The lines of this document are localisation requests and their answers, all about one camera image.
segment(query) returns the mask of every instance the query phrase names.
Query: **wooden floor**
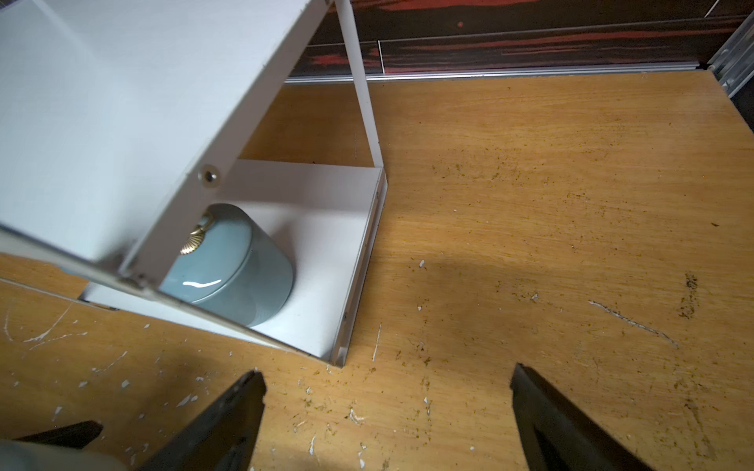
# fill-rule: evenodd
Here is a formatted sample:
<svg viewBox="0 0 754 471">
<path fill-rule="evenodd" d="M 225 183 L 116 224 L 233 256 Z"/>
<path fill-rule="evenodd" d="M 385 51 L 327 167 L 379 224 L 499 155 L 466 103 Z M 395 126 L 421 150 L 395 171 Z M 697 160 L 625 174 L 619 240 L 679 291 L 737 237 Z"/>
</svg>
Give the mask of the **wooden floor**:
<svg viewBox="0 0 754 471">
<path fill-rule="evenodd" d="M 390 187 L 342 370 L 0 283 L 1 434 L 95 419 L 90 449 L 138 465 L 257 367 L 257 471 L 525 469 L 523 362 L 658 471 L 750 469 L 754 136 L 711 74 L 371 91 Z M 288 87 L 244 157 L 367 149 L 350 86 Z"/>
</svg>

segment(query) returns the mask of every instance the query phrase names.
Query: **screw hole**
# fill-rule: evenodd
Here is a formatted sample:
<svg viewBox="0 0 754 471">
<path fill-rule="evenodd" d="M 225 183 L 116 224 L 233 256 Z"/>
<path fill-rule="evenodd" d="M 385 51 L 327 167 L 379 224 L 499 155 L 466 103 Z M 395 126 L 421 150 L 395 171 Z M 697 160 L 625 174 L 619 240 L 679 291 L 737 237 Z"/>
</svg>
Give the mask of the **screw hole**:
<svg viewBox="0 0 754 471">
<path fill-rule="evenodd" d="M 213 165 L 205 165 L 199 171 L 199 180 L 207 188 L 215 188 L 220 184 L 220 171 Z"/>
</svg>

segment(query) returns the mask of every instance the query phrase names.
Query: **teal ceramic jar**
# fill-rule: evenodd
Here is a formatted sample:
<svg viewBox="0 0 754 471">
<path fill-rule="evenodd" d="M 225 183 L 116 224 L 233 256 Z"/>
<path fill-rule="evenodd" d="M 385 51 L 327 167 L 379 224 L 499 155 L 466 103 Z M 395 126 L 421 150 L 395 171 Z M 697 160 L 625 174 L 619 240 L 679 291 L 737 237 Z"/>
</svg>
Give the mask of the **teal ceramic jar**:
<svg viewBox="0 0 754 471">
<path fill-rule="evenodd" d="M 160 290 L 226 319 L 256 326 L 274 316 L 293 287 L 293 266 L 240 208 L 213 204 Z"/>
</svg>

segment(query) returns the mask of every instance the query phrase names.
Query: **jar lid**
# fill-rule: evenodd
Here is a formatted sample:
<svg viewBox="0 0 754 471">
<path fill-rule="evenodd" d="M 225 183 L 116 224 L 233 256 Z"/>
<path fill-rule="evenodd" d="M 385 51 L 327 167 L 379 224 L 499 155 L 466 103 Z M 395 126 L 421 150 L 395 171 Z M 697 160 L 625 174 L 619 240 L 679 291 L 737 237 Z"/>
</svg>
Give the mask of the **jar lid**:
<svg viewBox="0 0 754 471">
<path fill-rule="evenodd" d="M 251 247 L 251 219 L 243 210 L 220 203 L 207 212 L 210 215 L 204 216 L 191 234 L 200 234 L 201 240 L 194 243 L 192 251 L 179 255 L 160 285 L 162 292 L 186 302 L 199 301 L 222 288 L 244 263 Z"/>
</svg>

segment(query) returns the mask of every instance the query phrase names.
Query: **white shelf panel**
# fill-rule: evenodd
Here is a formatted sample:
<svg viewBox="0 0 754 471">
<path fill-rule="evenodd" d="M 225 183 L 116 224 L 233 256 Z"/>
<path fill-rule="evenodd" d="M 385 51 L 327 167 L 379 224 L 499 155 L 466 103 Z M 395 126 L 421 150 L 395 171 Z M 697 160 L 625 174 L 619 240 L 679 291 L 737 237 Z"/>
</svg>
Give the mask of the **white shelf panel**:
<svg viewBox="0 0 754 471">
<path fill-rule="evenodd" d="M 380 168 L 263 161 L 238 161 L 233 166 L 217 201 L 247 212 L 290 257 L 296 276 L 283 309 L 254 330 L 329 360 L 348 297 L 353 289 L 360 289 L 356 271 L 362 248 L 369 242 L 367 229 L 381 183 Z M 90 284 L 82 298 L 256 341 L 103 286 Z"/>
<path fill-rule="evenodd" d="M 19 0 L 0 10 L 1 159 L 11 176 L 0 223 L 99 262 L 133 253 L 170 208 L 159 237 L 175 244 L 215 197 L 195 168 L 232 166 L 327 8 Z"/>
</svg>

